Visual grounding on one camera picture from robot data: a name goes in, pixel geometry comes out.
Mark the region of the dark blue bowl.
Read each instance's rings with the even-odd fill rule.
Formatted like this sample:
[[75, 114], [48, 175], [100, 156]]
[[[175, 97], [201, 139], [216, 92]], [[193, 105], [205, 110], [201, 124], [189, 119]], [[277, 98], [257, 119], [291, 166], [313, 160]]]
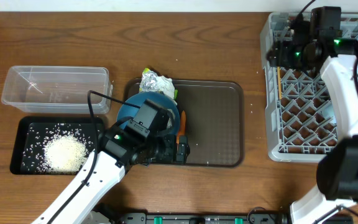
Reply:
[[[126, 100], [126, 103], [141, 106], [145, 100], [151, 100], [154, 103], [170, 110], [173, 113], [174, 129], [172, 130], [171, 134], [176, 134], [180, 128], [180, 114], [175, 102], [168, 96], [165, 96], [164, 94], [149, 91], [149, 92], [140, 92], [138, 94], [133, 95], [132, 97]], [[138, 110], [139, 109], [135, 107], [122, 105], [117, 114], [117, 120], [120, 120], [121, 118], [126, 116], [135, 117]]]

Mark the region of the light blue plastic cup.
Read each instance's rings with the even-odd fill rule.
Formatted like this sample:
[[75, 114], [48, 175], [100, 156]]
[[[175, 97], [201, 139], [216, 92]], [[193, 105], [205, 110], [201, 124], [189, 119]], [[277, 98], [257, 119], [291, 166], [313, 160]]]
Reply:
[[323, 110], [322, 110], [322, 115], [324, 117], [324, 119], [328, 119], [331, 118], [331, 123], [332, 124], [336, 124], [336, 117], [334, 115], [334, 108], [333, 105], [328, 105], [326, 106]]

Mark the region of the white rice pile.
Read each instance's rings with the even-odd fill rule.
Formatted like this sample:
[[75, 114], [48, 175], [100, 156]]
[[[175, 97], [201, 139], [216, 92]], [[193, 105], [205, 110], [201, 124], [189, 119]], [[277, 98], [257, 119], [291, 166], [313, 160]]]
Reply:
[[29, 125], [20, 171], [23, 174], [75, 174], [94, 149], [89, 123]]

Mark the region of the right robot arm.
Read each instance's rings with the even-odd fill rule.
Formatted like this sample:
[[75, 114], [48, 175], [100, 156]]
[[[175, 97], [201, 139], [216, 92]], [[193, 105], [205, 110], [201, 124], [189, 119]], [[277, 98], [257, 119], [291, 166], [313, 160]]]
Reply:
[[269, 16], [260, 33], [269, 157], [315, 162], [316, 185], [280, 223], [322, 223], [358, 204], [358, 41], [341, 19]]

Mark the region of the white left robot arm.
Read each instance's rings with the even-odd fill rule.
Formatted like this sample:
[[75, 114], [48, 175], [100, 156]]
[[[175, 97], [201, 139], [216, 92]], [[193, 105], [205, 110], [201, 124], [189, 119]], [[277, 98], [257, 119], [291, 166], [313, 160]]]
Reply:
[[132, 166], [186, 163], [190, 147], [185, 118], [180, 120], [176, 134], [153, 136], [141, 127], [145, 139], [129, 130], [132, 124], [135, 121], [131, 117], [122, 118], [99, 136], [99, 151], [89, 155], [82, 170], [34, 223], [82, 223]]

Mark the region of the wooden chopstick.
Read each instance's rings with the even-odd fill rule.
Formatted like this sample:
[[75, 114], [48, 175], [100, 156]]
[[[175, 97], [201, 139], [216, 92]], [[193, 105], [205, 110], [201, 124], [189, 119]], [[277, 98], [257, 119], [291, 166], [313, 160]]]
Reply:
[[282, 99], [282, 87], [281, 87], [281, 74], [280, 67], [277, 67], [277, 86], [278, 86], [278, 99]]

